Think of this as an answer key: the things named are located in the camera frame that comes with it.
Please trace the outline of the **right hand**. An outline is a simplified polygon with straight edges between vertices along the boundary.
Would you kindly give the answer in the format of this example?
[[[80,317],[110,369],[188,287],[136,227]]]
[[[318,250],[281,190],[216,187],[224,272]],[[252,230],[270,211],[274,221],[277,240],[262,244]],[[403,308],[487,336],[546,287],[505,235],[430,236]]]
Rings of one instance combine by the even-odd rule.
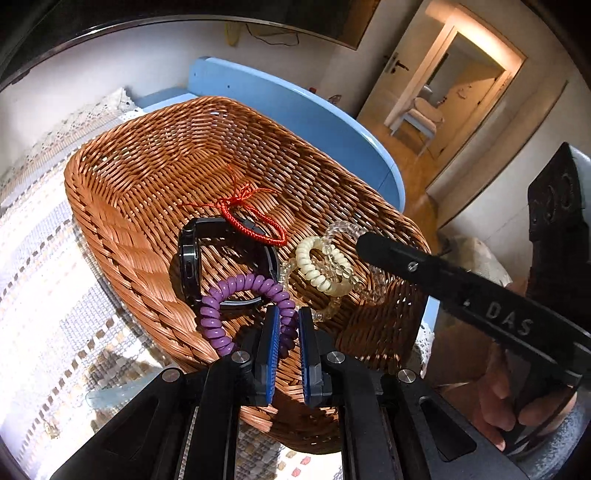
[[[501,431],[515,426],[541,427],[543,434],[556,430],[573,410],[577,394],[567,388],[533,400],[514,413],[511,403],[510,371],[503,350],[492,344],[484,375],[475,382],[474,405],[468,408],[471,424],[498,450],[506,449]]]

